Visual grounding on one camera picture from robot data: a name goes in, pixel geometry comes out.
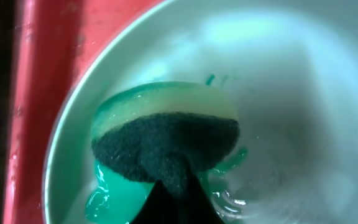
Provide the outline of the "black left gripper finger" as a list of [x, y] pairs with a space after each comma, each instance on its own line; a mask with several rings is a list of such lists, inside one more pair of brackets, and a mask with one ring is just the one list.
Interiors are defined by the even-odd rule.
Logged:
[[189, 167], [146, 170], [156, 180], [131, 224], [223, 224]]

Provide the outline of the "green yellow sponge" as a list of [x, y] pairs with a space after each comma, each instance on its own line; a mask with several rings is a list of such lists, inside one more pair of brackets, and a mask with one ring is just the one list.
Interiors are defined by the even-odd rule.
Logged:
[[156, 183], [147, 169], [216, 167], [240, 136], [231, 100], [213, 86], [155, 82], [120, 92], [97, 109], [91, 123], [95, 159], [133, 182]]

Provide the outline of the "white plate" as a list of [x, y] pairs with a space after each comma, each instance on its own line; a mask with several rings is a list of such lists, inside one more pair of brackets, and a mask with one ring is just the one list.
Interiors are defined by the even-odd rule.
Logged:
[[98, 55], [53, 130], [44, 222], [122, 223], [122, 180], [96, 166], [90, 124], [115, 93], [183, 81], [224, 90], [241, 138], [208, 174], [226, 223], [358, 223], [358, 1], [165, 1]]

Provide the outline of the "red plastic tray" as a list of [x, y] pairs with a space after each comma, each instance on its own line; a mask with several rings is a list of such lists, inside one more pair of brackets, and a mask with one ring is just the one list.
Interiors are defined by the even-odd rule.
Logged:
[[20, 0], [2, 221], [41, 223], [42, 170], [58, 111], [96, 55], [159, 0]]

